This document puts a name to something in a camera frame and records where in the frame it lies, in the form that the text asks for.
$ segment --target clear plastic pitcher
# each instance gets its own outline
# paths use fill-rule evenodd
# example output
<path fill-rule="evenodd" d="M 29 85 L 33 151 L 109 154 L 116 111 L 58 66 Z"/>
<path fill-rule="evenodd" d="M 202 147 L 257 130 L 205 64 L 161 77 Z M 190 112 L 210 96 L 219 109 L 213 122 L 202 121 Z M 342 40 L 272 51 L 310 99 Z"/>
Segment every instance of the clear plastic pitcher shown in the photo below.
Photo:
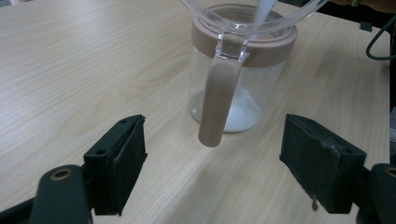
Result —
<path fill-rule="evenodd" d="M 200 141 L 215 147 L 223 132 L 242 132 L 260 120 L 297 38 L 293 24 L 318 4 L 303 7 L 303 17 L 303 8 L 286 19 L 271 10 L 258 26 L 258 1 L 182 2 L 195 12 L 189 110 L 201 122 Z"/>

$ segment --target wooden table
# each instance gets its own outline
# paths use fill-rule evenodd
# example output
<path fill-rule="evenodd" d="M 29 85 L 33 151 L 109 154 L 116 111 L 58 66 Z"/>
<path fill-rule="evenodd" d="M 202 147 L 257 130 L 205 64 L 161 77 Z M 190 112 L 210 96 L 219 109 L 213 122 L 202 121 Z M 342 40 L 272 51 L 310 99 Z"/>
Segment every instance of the wooden table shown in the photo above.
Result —
<path fill-rule="evenodd" d="M 0 210 L 83 154 L 119 119 L 145 123 L 148 159 L 122 217 L 95 223 L 355 223 L 311 209 L 279 161 L 287 113 L 389 161 L 389 63 L 374 37 L 314 13 L 261 123 L 207 148 L 187 108 L 191 13 L 178 1 L 35 0 L 0 8 Z M 374 54 L 389 54 L 389 36 Z"/>

